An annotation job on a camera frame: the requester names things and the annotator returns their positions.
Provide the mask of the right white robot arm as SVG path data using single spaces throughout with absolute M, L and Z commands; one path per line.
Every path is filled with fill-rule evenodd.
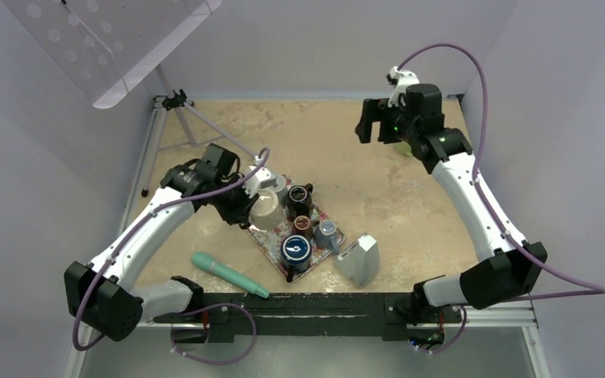
M 430 83 L 413 84 L 389 105 L 386 98 L 368 98 L 354 132 L 369 143 L 373 124 L 378 141 L 405 142 L 428 174 L 453 202 L 470 235 L 478 263 L 454 276 L 441 276 L 414 286 L 410 308 L 428 321 L 443 306 L 467 304 L 483 309 L 531 292 L 547 259 L 540 242 L 527 238 L 499 210 L 487 189 L 478 187 L 473 171 L 476 154 L 457 128 L 444 124 L 442 94 Z

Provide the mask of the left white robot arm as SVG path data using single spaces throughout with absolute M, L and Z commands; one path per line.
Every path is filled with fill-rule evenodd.
M 262 148 L 243 173 L 235 153 L 211 143 L 200 158 L 166 172 L 146 208 L 103 252 L 87 264 L 74 261 L 63 275 L 73 347 L 85 351 L 105 337 L 121 341 L 140 321 L 168 313 L 185 322 L 199 319 L 203 300 L 193 281 L 173 276 L 150 287 L 136 282 L 165 241 L 203 206 L 212 206 L 226 224 L 248 229 L 257 174 L 269 157 L 270 149 Z

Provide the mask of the light green mug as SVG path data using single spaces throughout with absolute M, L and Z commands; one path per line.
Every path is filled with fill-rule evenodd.
M 394 145 L 394 150 L 405 157 L 413 157 L 411 146 L 408 143 L 400 142 Z

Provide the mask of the cream mug black handle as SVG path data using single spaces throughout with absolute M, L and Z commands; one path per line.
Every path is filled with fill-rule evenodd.
M 256 202 L 249 212 L 249 221 L 254 228 L 270 232 L 284 219 L 284 211 L 277 193 L 271 188 L 258 191 Z

